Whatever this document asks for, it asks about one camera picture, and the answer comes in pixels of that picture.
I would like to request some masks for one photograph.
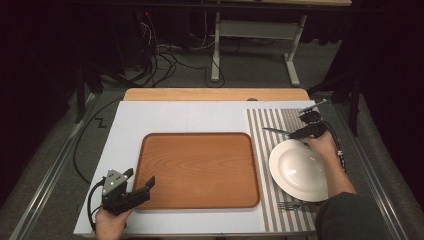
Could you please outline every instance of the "white plate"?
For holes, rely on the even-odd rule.
[[[278,144],[269,156],[269,169],[278,186],[297,199],[319,202],[328,198],[322,160],[299,140]]]

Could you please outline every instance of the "sleeve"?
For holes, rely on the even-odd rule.
[[[340,193],[324,202],[315,219],[318,239],[387,239],[377,204],[366,197]]]

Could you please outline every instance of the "metal rail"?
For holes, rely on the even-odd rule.
[[[90,94],[90,96],[88,97],[85,104],[87,113],[82,117],[81,121],[75,125],[70,136],[68,137],[62,149],[60,150],[55,162],[44,176],[43,181],[41,182],[27,209],[19,220],[19,223],[15,227],[15,230],[10,236],[11,240],[29,239],[29,235],[32,229],[34,228],[35,224],[37,223],[38,217],[43,211],[44,206],[46,205],[50,197],[50,194],[53,192],[53,189],[57,181],[59,180],[60,175],[62,174],[67,160],[69,159],[69,153],[75,146],[76,140],[81,134],[81,130],[84,124],[86,123],[87,116],[93,109],[93,106],[95,105],[97,99],[98,97],[95,97],[94,94]]]
[[[362,148],[361,142],[357,137],[355,137],[350,130],[348,125],[348,117],[343,107],[339,104],[334,105],[337,115],[341,118],[341,123],[343,128],[348,133],[349,137],[352,139],[356,152],[359,154],[359,160],[364,170],[365,178],[370,185],[370,189],[374,198],[377,200],[377,204],[382,212],[384,220],[388,226],[390,233],[392,234],[393,239],[408,239],[405,230],[400,223],[400,220],[393,208],[393,204],[390,201],[386,191],[384,190],[380,180],[375,173],[373,166],[371,165],[370,160],[365,154],[364,149]]]

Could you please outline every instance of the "human arm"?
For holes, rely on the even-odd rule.
[[[329,199],[320,207],[315,219],[318,239],[386,239],[384,220],[375,201],[356,194],[343,171],[330,132],[321,137],[305,138],[322,159],[327,178]]]
[[[117,240],[122,236],[132,209],[115,216],[102,207],[96,213],[96,239]]]
[[[336,144],[329,131],[326,131],[319,138],[307,137],[302,141],[309,144],[323,161],[329,197],[342,192],[356,194],[355,188],[340,165]]]

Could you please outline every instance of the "cable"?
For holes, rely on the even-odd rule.
[[[142,24],[143,26],[144,26],[144,34],[143,34],[143,36],[141,36],[141,38],[142,39],[144,39],[144,35],[146,34],[146,29],[148,29],[149,30],[149,42],[147,43],[147,46],[149,46],[150,45],[150,42],[151,42],[151,40],[152,40],[152,30],[150,29],[150,27],[147,25],[147,24],[145,24],[144,22],[139,22],[139,24]]]
[[[145,11],[145,15],[146,15],[147,19],[148,19],[148,20],[149,20],[149,22],[150,22],[150,26],[152,26],[153,37],[155,38],[156,47],[157,47],[158,55],[159,55],[159,44],[158,44],[158,39],[157,39],[157,37],[156,37],[155,27],[153,26],[153,23],[152,23],[152,20],[150,19],[150,14],[149,14],[149,12],[148,12],[148,11]]]
[[[210,48],[212,45],[215,44],[215,41],[212,41],[210,44],[204,46],[204,47],[192,47],[190,48],[190,50],[202,50],[202,49],[208,49]]]
[[[93,117],[91,117],[90,118],[90,120],[88,120],[88,122],[87,122],[87,124],[84,126],[84,128],[83,128],[83,130],[82,130],[82,132],[81,132],[81,134],[79,135],[79,137],[78,137],[78,140],[77,140],[77,142],[76,142],[76,144],[75,144],[75,148],[74,148],[74,153],[73,153],[73,155],[72,155],[72,161],[73,161],[73,164],[74,164],[74,168],[75,168],[75,171],[78,173],[78,175],[81,177],[81,179],[82,180],[84,180],[84,182],[86,182],[86,183],[88,183],[88,184],[90,184],[91,182],[86,178],[86,177],[84,177],[84,175],[80,172],[80,170],[78,169],[78,166],[77,166],[77,161],[76,161],[76,153],[77,153],[77,150],[78,150],[78,145],[79,145],[79,143],[80,143],[80,141],[81,141],[81,138],[82,138],[82,136],[84,135],[84,132],[85,132],[85,130],[87,129],[87,127],[88,127],[88,125],[90,125],[90,123],[91,123],[91,121],[93,121],[93,119],[97,116],[97,114],[99,114],[101,111],[103,111],[105,108],[107,108],[108,106],[110,106],[110,105],[112,105],[114,102],[116,102],[116,101],[118,101],[118,100],[122,100],[122,97],[119,97],[119,98],[117,98],[117,99],[115,99],[115,100],[113,100],[112,102],[110,102],[110,103],[108,103],[108,104],[106,104],[105,106],[103,106],[102,108],[100,108],[94,115],[93,115]]]
[[[132,78],[132,79],[126,79],[118,74],[109,72],[107,70],[103,70],[105,72],[105,75],[109,76],[110,78],[114,79],[114,82],[108,81],[106,79],[102,79],[102,82],[108,83],[108,84],[115,84],[115,85],[119,85],[119,84],[123,84],[125,86],[128,87],[133,87],[133,88],[140,88],[140,87],[144,87],[147,82],[149,81],[149,78],[145,79],[143,83],[141,84],[137,84],[134,83],[135,81],[138,81],[140,79],[143,79],[144,77],[148,76],[151,71],[153,70],[153,63],[151,61],[149,61],[147,63],[146,68],[144,68],[144,71],[139,74],[138,76]]]
[[[207,24],[207,21],[206,21],[206,12],[203,12],[203,15],[205,16],[205,36],[203,37],[203,42],[202,42],[202,45],[200,46],[200,48],[202,48],[203,45],[205,44],[206,36],[208,35],[208,24]]]
[[[100,186],[103,186],[105,184],[105,180],[106,178],[103,177],[103,179],[96,183],[96,185],[93,186],[93,188],[90,190],[90,193],[88,194],[88,199],[87,199],[87,216],[88,216],[88,221],[90,222],[90,226],[91,229],[93,229],[94,232],[96,232],[96,224],[93,221],[93,212],[91,211],[91,198],[93,197],[93,193],[94,191],[96,191],[96,189]]]
[[[331,126],[331,124],[325,120],[323,120],[322,118],[316,118],[316,120],[318,122],[321,122],[325,125],[325,127],[327,128],[327,130],[330,132],[331,136],[334,139],[334,143],[336,144],[336,149],[337,149],[337,156],[339,157],[339,161],[340,161],[340,165],[343,168],[343,171],[346,172],[346,163],[345,163],[345,159],[343,156],[343,151],[342,148],[340,147],[340,142],[339,142],[339,138],[337,137],[336,131],[334,130],[333,126]]]
[[[91,212],[91,217],[93,217],[93,214],[97,211],[97,210],[99,210],[100,208],[101,208],[102,206],[100,205],[100,206],[98,206],[98,207],[96,207],[96,209],[94,209],[92,212]]]
[[[166,48],[166,51],[164,53],[160,53],[159,54],[159,57],[160,57],[160,59],[155,59],[155,69],[166,70],[166,73],[165,73],[165,75],[161,79],[156,80],[156,81],[155,80],[152,80],[153,84],[150,86],[151,88],[157,87],[157,85],[160,82],[162,82],[162,81],[170,78],[176,72],[176,69],[177,69],[177,65],[178,64],[181,65],[181,66],[187,67],[187,68],[191,68],[191,69],[197,69],[197,70],[202,70],[203,69],[204,70],[204,76],[203,77],[206,78],[206,71],[207,71],[207,67],[206,66],[193,67],[193,66],[189,66],[189,65],[187,65],[185,63],[180,62],[175,57],[175,55],[174,55],[174,53],[172,51],[172,47]],[[162,62],[162,61],[164,61],[164,62],[166,62],[168,64],[167,68],[160,68],[159,67],[159,63]]]
[[[138,80],[140,78],[145,77],[145,76],[143,76],[143,74],[140,74],[136,78],[133,78],[131,80],[128,80],[128,79],[124,78],[123,76],[121,76],[119,74],[116,74],[116,73],[114,73],[114,72],[112,72],[112,71],[110,71],[108,69],[102,68],[102,67],[100,67],[99,65],[97,65],[95,63],[90,63],[90,64],[91,64],[91,66],[96,71],[98,71],[99,74],[105,74],[105,75],[109,76],[110,78],[114,79],[115,81],[117,81],[118,83],[121,83],[121,84],[123,84],[123,85],[125,85],[127,87],[130,87],[130,88],[141,88],[141,87],[144,87],[147,84],[148,80],[149,80],[149,79],[146,79],[144,83],[137,84],[137,83],[134,83],[134,81],[136,81],[136,80]],[[147,75],[147,73],[149,71],[151,71],[151,68],[150,68],[150,70],[145,70],[143,73],[145,73],[145,75]]]

